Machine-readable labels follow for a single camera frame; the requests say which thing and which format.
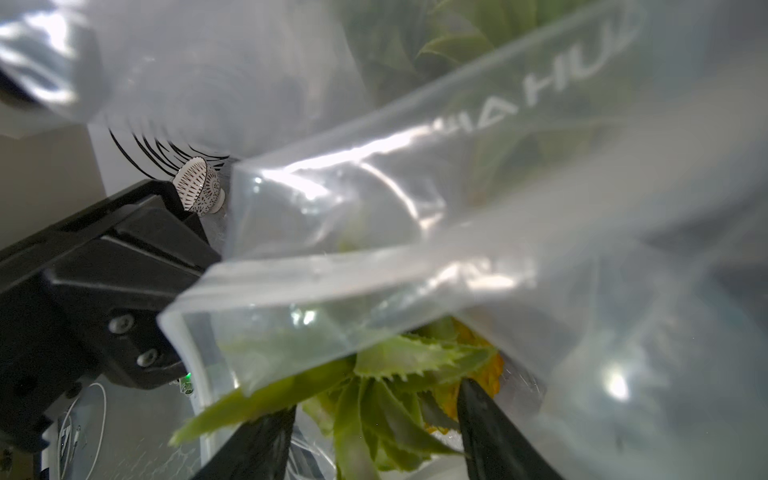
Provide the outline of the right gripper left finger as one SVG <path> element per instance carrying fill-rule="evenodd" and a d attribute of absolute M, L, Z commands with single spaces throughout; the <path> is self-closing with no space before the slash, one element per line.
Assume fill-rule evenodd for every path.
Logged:
<path fill-rule="evenodd" d="M 281 480 L 285 477 L 296 407 L 240 425 L 192 480 Z"/>

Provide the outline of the white woven ball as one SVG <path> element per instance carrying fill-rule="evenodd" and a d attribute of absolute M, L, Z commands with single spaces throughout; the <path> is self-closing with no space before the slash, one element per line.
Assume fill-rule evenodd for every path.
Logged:
<path fill-rule="evenodd" d="M 182 207 L 200 216 L 214 214 L 224 205 L 226 193 L 218 175 L 202 157 L 187 161 L 172 179 Z"/>

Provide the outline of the clear zip-top bag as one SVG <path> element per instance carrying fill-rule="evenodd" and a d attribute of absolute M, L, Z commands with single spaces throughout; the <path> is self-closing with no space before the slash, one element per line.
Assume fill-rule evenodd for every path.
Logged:
<path fill-rule="evenodd" d="M 202 409 L 188 360 L 224 365 L 214 340 L 161 318 L 227 259 L 233 172 L 342 144 L 378 112 L 337 2 L 1 5 L 1 84 L 33 104 L 30 127 L 104 126 L 128 164 L 148 158 L 143 181 L 202 157 L 226 193 L 197 214 L 220 261 L 156 317 L 193 383 L 162 442 Z M 562 479 L 763 479 L 767 5 L 626 2 L 614 126 L 428 240 L 427 258 L 388 256 L 403 281 L 461 265 L 437 303 L 503 360 L 497 393 L 467 379 Z M 455 419 L 435 398 L 423 409 L 445 453 L 363 479 L 469 479 L 457 398 Z M 296 407 L 284 478 L 341 479 L 339 457 Z"/>

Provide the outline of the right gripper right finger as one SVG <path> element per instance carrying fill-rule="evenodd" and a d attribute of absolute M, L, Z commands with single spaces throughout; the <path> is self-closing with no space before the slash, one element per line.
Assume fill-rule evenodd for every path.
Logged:
<path fill-rule="evenodd" d="M 469 479 L 562 479 L 476 381 L 461 382 L 457 412 Z"/>

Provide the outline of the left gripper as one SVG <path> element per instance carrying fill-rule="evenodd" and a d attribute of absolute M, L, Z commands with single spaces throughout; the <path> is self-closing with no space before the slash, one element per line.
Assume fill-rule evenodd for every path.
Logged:
<path fill-rule="evenodd" d="M 220 254 L 168 181 L 148 180 L 1 253 L 1 439 L 36 453 L 82 378 L 151 390 L 185 374 L 157 315 Z"/>

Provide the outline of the yellow pineapple green crown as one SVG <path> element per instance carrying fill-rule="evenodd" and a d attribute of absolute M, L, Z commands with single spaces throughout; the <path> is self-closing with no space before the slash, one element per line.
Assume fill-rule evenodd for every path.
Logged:
<path fill-rule="evenodd" d="M 446 452 L 423 417 L 455 419 L 460 383 L 500 388 L 503 360 L 437 303 L 450 261 L 403 281 L 388 256 L 595 145 L 617 120 L 610 73 L 626 1 L 339 1 L 378 112 L 342 144 L 242 162 L 227 259 L 161 318 L 216 343 L 188 360 L 202 409 L 172 445 L 300 407 L 340 452 L 341 479 L 413 471 Z"/>

